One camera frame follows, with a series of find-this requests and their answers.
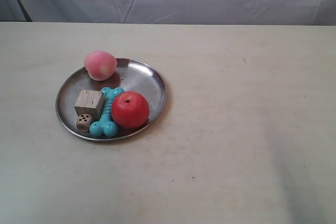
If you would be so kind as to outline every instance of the plate rim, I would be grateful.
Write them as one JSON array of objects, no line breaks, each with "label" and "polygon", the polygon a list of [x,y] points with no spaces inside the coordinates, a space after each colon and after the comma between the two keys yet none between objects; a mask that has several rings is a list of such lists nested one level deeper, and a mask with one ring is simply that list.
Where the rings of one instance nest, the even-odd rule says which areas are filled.
[{"label": "plate rim", "polygon": [[85,140],[89,140],[89,141],[93,141],[93,142],[111,142],[111,141],[118,141],[118,140],[123,140],[123,139],[126,139],[126,138],[129,138],[129,137],[132,137],[142,131],[144,131],[145,129],[147,129],[150,125],[152,125],[159,117],[160,115],[162,114],[162,111],[164,110],[164,107],[166,105],[166,102],[167,102],[167,84],[163,78],[163,76],[155,69],[153,68],[152,66],[150,66],[149,64],[147,63],[144,63],[142,61],[139,61],[139,60],[135,60],[135,59],[130,59],[130,58],[116,58],[117,60],[128,60],[128,61],[133,61],[133,62],[137,62],[137,63],[140,63],[140,64],[143,64],[145,66],[147,66],[148,68],[152,69],[156,74],[159,75],[160,79],[162,80],[163,82],[163,85],[164,85],[164,97],[163,97],[163,102],[160,106],[160,109],[158,110],[158,113],[157,115],[149,122],[147,123],[144,127],[138,129],[137,131],[135,132],[132,132],[131,134],[128,134],[128,135],[125,135],[125,136],[119,136],[119,137],[111,137],[111,138],[94,138],[94,137],[87,137],[87,136],[83,136],[83,135],[80,135],[78,134],[77,132],[74,132],[72,129],[70,129],[65,123],[64,121],[61,119],[61,116],[59,114],[59,111],[58,111],[58,101],[59,101],[59,95],[63,89],[63,87],[65,86],[65,84],[68,82],[68,80],[73,76],[75,75],[77,72],[79,71],[82,71],[85,67],[81,67],[80,69],[76,70],[75,72],[73,72],[65,81],[64,83],[61,85],[61,87],[59,88],[58,92],[57,92],[57,96],[56,96],[56,101],[55,101],[55,109],[56,109],[56,115],[57,115],[57,118],[58,120],[61,122],[61,124],[63,125],[63,127],[65,129],[67,129],[70,133],[72,133],[73,135],[81,138],[81,139],[85,139]]}]

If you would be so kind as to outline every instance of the peach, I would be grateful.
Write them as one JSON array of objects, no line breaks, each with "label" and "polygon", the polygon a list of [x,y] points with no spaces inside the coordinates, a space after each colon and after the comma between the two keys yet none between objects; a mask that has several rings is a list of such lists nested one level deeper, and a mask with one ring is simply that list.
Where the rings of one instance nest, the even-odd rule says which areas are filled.
[{"label": "peach", "polygon": [[105,51],[93,51],[84,60],[84,67],[91,79],[95,81],[105,81],[110,78],[116,70],[116,58]]}]

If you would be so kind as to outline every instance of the table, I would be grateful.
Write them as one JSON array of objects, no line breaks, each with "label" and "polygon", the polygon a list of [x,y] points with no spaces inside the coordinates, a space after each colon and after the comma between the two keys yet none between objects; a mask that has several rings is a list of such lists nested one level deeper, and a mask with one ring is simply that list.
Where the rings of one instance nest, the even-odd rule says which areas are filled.
[{"label": "table", "polygon": [[[0,223],[336,221],[336,27],[0,23]],[[169,86],[129,141],[67,132],[56,94],[101,49]]]}]

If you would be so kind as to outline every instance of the toy apple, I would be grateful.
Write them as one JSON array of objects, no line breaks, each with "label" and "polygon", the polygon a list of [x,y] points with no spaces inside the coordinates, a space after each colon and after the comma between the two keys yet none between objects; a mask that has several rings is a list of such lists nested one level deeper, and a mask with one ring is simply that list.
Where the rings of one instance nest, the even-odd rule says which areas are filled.
[{"label": "toy apple", "polygon": [[143,126],[149,117],[150,108],[146,98],[137,92],[127,91],[119,95],[112,105],[112,118],[124,129]]},{"label": "toy apple", "polygon": [[84,67],[91,79],[95,81],[105,81],[109,79],[116,70],[116,58],[105,51],[93,51],[84,60]]}]

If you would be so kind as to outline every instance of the pink peach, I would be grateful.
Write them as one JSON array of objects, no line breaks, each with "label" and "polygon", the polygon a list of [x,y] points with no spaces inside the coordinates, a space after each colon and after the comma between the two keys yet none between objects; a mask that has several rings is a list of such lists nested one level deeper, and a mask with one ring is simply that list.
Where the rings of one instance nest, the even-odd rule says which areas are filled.
[{"label": "pink peach", "polygon": [[94,51],[89,53],[84,60],[84,67],[91,79],[104,81],[109,79],[116,70],[116,58],[105,51]]}]

